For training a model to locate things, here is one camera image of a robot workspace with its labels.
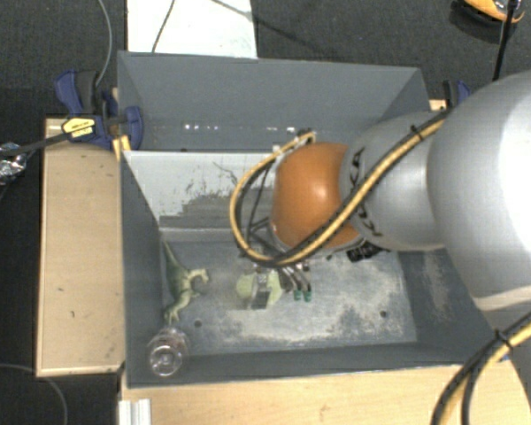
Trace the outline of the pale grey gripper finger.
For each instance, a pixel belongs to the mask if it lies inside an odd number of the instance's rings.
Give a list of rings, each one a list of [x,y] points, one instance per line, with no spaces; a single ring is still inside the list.
[[[267,308],[270,297],[268,277],[266,274],[256,274],[252,282],[250,293],[250,309],[264,310]]]

